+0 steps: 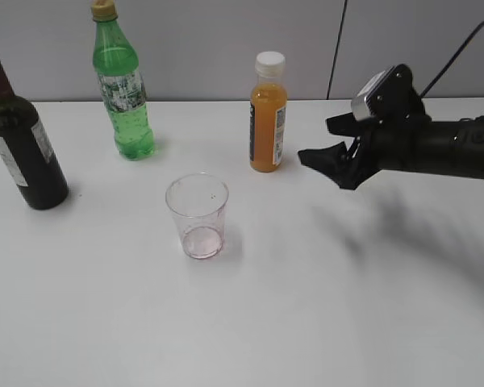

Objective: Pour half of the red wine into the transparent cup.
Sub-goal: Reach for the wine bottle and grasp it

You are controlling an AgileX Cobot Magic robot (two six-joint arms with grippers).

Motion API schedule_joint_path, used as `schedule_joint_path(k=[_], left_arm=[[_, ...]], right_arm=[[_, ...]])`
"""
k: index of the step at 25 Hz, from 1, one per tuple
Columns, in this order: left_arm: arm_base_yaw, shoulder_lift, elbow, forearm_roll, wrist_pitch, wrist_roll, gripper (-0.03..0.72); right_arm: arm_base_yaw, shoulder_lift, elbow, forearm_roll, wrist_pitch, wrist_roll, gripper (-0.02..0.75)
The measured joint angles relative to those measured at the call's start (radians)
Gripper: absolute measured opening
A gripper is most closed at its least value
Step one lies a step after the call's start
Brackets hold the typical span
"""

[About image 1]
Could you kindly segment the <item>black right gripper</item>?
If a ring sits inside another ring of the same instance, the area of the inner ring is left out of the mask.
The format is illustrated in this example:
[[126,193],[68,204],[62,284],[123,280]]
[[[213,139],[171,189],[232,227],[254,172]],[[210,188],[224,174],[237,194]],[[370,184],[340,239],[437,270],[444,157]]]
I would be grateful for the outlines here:
[[405,163],[415,128],[430,121],[405,64],[393,66],[390,76],[371,99],[372,117],[357,121],[353,114],[325,120],[332,135],[355,137],[350,148],[340,142],[328,148],[298,151],[301,165],[328,177],[341,189],[356,189],[384,163]]

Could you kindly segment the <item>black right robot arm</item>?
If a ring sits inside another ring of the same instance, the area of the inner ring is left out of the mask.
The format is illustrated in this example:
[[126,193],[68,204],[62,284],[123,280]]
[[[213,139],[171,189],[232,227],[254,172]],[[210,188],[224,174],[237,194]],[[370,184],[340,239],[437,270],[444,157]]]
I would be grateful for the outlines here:
[[326,120],[329,133],[352,144],[301,150],[301,164],[349,190],[382,170],[484,180],[484,115],[437,122],[412,82],[405,64],[374,75],[350,112]]

